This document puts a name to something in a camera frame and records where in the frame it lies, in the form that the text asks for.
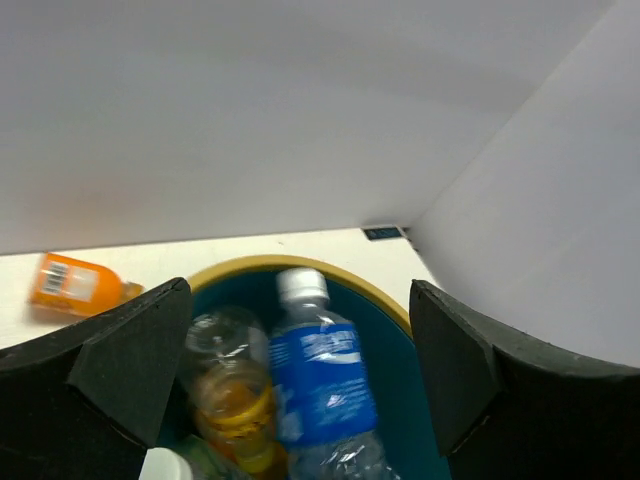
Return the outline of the blue label water bottle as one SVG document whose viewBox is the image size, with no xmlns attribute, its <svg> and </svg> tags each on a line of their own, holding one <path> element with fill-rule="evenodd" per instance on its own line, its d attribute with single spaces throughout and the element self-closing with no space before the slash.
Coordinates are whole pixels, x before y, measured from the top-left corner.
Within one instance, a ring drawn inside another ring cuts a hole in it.
<svg viewBox="0 0 640 480">
<path fill-rule="evenodd" d="M 277 432 L 292 479 L 395 479 L 354 324 L 330 310 L 324 276 L 277 276 L 284 318 L 269 340 Z"/>
</svg>

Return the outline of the clear bottle with yellow band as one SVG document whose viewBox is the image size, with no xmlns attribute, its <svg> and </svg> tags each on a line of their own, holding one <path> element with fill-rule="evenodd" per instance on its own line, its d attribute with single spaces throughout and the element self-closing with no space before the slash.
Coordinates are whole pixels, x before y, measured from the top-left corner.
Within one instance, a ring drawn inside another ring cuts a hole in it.
<svg viewBox="0 0 640 480">
<path fill-rule="evenodd" d="M 267 346 L 251 311 L 211 309 L 187 332 L 178 379 L 195 426 L 212 447 L 256 479 L 284 479 L 287 454 L 276 438 Z"/>
</svg>

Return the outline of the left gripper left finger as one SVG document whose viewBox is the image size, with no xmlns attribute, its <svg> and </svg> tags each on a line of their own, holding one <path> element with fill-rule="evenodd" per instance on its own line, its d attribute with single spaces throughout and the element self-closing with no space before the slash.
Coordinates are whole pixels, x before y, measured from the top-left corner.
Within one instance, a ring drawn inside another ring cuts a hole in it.
<svg viewBox="0 0 640 480">
<path fill-rule="evenodd" d="M 136 479 L 155 446 L 191 321 L 174 278 L 1 351 L 4 479 Z"/>
</svg>

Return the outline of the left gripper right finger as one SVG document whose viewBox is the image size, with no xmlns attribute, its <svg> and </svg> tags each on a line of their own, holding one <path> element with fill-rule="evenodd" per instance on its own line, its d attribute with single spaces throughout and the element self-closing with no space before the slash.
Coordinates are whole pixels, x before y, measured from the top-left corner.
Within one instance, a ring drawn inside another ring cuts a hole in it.
<svg viewBox="0 0 640 480">
<path fill-rule="evenodd" d="M 483 315 L 424 280 L 410 323 L 455 479 L 635 479 L 639 371 Z"/>
</svg>

